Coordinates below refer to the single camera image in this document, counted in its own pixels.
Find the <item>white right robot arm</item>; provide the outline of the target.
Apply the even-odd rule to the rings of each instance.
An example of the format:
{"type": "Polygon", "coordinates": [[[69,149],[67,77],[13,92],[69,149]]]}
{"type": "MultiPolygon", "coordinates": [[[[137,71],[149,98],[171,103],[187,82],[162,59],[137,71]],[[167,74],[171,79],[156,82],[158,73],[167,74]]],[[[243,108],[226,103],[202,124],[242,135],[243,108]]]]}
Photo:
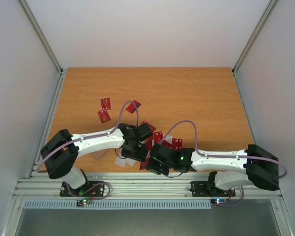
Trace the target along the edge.
{"type": "Polygon", "coordinates": [[[194,148],[173,150],[155,144],[149,154],[146,169],[157,175],[167,176],[170,170],[182,174],[212,170],[207,189],[213,195],[245,185],[279,190],[278,158],[258,145],[238,151],[212,152],[194,148]]]}

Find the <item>pink leather card holder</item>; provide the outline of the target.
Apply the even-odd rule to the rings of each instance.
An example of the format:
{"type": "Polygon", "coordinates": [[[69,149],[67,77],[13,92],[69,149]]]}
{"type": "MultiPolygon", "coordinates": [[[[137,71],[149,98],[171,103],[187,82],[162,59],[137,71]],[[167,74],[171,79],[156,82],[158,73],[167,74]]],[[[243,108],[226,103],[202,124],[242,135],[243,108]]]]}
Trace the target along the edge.
{"type": "Polygon", "coordinates": [[[100,150],[100,151],[92,152],[91,154],[96,160],[99,160],[105,155],[106,152],[107,152],[106,150],[100,150]]]}

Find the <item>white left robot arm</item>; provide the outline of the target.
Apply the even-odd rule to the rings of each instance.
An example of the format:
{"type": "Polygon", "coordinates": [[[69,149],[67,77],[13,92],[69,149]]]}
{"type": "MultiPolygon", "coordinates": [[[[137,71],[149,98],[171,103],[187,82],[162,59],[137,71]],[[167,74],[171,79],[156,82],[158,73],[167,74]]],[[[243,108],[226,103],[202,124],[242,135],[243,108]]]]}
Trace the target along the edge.
{"type": "Polygon", "coordinates": [[[83,196],[89,191],[89,183],[83,171],[74,167],[78,158],[120,148],[123,157],[145,162],[148,149],[143,141],[150,137],[152,130],[146,123],[139,126],[120,123],[114,128],[88,134],[70,134],[63,129],[40,150],[41,165],[45,166],[50,179],[61,179],[78,196],[83,196]]]}

